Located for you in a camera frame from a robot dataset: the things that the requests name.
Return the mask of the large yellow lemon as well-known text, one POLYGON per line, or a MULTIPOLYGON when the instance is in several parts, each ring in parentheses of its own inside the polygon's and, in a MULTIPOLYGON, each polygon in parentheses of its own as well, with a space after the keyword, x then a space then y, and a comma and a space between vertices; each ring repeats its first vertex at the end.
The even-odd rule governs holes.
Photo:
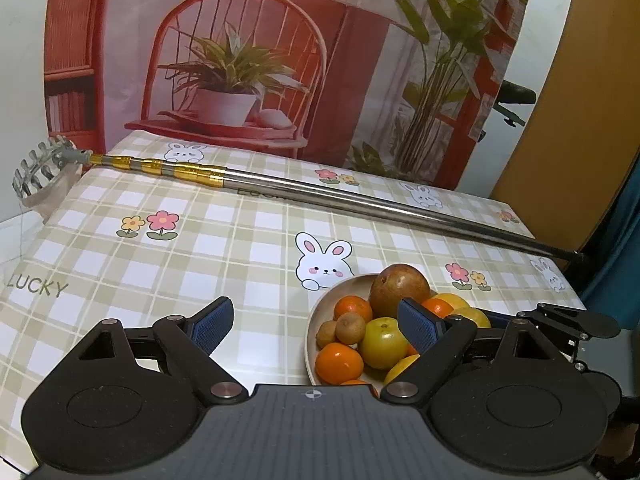
POLYGON ((470 307, 470 304, 464 298, 455 294, 450 294, 450 292, 442 292, 437 295, 437 298, 445 301, 454 310, 470 307))

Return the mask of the brown kiwi fruit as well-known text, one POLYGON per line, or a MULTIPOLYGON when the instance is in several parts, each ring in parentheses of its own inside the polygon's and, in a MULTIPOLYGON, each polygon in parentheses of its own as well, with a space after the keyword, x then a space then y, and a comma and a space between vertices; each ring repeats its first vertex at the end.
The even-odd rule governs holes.
POLYGON ((336 321, 335 337, 342 344, 359 344, 366 333, 367 322, 354 312, 342 314, 336 321))

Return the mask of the beige fruit bowl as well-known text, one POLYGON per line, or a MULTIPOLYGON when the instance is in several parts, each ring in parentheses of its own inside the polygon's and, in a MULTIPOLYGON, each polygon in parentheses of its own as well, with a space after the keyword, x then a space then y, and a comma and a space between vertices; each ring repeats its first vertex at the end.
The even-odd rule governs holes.
POLYGON ((312 384, 369 384, 380 391, 418 358, 393 318, 364 322, 369 312, 364 303, 375 279, 374 274, 348 278, 327 289, 316 302, 304 343, 312 384))

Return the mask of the printed room backdrop cloth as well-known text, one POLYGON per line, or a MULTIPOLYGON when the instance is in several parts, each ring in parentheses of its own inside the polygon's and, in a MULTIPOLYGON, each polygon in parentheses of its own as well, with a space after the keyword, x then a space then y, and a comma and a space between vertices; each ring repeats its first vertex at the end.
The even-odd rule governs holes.
POLYGON ((455 188, 528 0, 48 0, 51 134, 132 130, 455 188))

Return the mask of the telescopic steel rod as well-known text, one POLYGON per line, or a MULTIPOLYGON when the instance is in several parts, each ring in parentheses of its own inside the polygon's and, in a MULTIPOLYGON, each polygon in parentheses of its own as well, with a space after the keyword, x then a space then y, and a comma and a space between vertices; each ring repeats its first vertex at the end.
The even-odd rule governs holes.
POLYGON ((362 214, 375 220, 405 223, 437 234, 474 240, 474 242, 567 262, 582 258, 582 253, 576 250, 554 247, 531 237, 457 218, 443 212, 223 166, 198 162, 165 162, 158 158, 105 155, 90 150, 78 150, 73 142, 64 136, 50 138, 46 142, 39 143, 36 150, 31 150, 15 169, 12 188, 25 207, 36 208, 52 196, 55 185, 66 177, 80 174, 81 169, 85 167, 104 167, 123 172, 135 172, 151 177, 203 185, 206 188, 228 188, 228 190, 266 194, 285 200, 294 200, 296 203, 326 207, 349 214, 362 214))

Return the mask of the black metal stand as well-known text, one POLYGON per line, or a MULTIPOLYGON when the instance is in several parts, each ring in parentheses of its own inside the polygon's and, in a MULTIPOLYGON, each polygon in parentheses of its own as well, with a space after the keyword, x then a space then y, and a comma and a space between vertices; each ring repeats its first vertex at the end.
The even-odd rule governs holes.
POLYGON ((526 121, 508 105, 535 105, 537 93, 512 81, 504 80, 495 96, 488 94, 491 108, 503 116, 503 121, 511 128, 525 127, 526 121))

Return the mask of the plaid bunny tablecloth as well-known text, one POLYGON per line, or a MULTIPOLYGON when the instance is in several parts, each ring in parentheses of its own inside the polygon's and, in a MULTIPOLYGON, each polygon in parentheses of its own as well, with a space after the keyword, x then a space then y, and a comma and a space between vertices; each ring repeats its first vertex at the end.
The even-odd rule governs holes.
POLYGON ((102 318, 148 326, 226 296, 235 321, 216 361, 247 386, 300 384, 316 301, 393 263, 476 308, 580 304, 547 259, 268 195, 89 170, 50 219, 27 211, 1 226, 2 477, 34 466, 27 397, 102 318))

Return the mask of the wooden board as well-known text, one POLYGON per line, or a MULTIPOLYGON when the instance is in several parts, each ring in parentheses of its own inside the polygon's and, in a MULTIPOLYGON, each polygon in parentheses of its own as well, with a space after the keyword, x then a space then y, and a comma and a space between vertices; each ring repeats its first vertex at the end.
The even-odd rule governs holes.
POLYGON ((577 250, 639 154, 639 0, 572 0, 537 106, 492 198, 577 250))

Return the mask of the orange tangerine small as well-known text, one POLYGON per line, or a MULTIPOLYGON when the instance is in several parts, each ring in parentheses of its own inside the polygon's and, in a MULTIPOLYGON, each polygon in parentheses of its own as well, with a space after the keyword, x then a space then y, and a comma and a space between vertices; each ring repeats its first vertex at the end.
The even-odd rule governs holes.
POLYGON ((366 382, 362 379, 349 379, 346 382, 342 382, 340 386, 365 386, 368 388, 370 393, 372 393, 376 398, 378 398, 378 389, 375 388, 370 382, 366 382))

